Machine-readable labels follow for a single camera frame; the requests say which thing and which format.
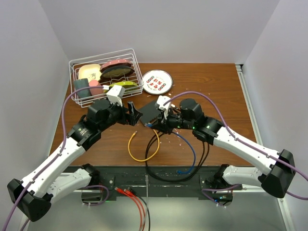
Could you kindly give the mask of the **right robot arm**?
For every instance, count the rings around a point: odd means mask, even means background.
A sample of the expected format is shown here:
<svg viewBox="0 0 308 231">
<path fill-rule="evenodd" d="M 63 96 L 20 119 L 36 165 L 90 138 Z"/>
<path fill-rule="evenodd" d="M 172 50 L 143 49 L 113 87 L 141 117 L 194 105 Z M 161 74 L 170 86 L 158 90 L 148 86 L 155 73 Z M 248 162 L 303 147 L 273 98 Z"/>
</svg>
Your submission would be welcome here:
<svg viewBox="0 0 308 231">
<path fill-rule="evenodd" d="M 252 167 L 222 165 L 214 177 L 218 188 L 246 184 L 261 187 L 276 198 L 287 194 L 295 176 L 295 162 L 290 151 L 278 152 L 239 135 L 221 120 L 205 116 L 200 104 L 191 98 L 180 102 L 177 114 L 167 96 L 159 96 L 154 106 L 159 114 L 152 123 L 153 129 L 164 134 L 170 134 L 176 128 L 191 130 L 198 140 L 223 148 L 252 164 Z"/>
</svg>

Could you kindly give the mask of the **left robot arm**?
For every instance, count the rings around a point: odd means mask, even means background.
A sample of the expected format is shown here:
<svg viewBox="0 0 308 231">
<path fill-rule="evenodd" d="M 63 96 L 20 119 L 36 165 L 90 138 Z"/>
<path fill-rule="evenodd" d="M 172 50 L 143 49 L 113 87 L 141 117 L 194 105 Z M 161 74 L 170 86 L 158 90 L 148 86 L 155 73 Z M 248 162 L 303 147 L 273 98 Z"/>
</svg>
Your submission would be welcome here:
<svg viewBox="0 0 308 231">
<path fill-rule="evenodd" d="M 108 99 L 97 100 L 69 132 L 63 142 L 33 172 L 22 180 L 12 179 L 8 192 L 13 208 L 18 208 L 27 218 L 38 221 L 51 205 L 76 189 L 96 188 L 100 183 L 99 172 L 91 165 L 83 165 L 66 179 L 58 176 L 93 144 L 101 139 L 101 133 L 116 123 L 134 126 L 142 117 L 133 102 L 127 107 Z"/>
</svg>

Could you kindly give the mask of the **black network switch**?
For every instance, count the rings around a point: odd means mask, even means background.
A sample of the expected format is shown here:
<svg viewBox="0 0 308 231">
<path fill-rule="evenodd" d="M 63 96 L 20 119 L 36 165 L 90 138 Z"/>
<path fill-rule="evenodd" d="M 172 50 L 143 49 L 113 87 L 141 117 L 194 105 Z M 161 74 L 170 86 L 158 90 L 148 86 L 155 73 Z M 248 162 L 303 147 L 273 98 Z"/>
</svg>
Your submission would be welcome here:
<svg viewBox="0 0 308 231">
<path fill-rule="evenodd" d="M 156 107 L 156 100 L 153 100 L 145 106 L 141 107 L 138 111 L 142 113 L 140 121 L 144 126 L 151 124 L 160 114 L 160 111 Z"/>
</svg>

